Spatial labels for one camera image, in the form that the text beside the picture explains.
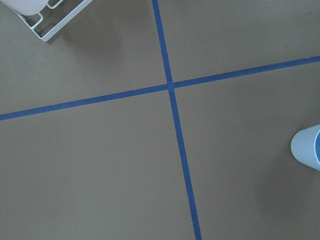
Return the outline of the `light blue plastic cup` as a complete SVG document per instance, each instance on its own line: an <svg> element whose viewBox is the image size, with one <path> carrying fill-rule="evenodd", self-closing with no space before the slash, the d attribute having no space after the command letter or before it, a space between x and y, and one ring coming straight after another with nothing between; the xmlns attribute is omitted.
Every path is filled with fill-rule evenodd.
<svg viewBox="0 0 320 240"><path fill-rule="evenodd" d="M320 170L320 125L303 129L291 140L291 152L300 163Z"/></svg>

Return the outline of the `white plastic cup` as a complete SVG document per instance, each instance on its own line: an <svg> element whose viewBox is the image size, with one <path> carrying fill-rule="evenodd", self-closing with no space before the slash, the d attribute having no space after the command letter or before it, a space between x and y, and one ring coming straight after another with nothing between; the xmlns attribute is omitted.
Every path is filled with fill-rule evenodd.
<svg viewBox="0 0 320 240"><path fill-rule="evenodd" d="M45 8L49 0L1 0L21 15L32 16Z"/></svg>

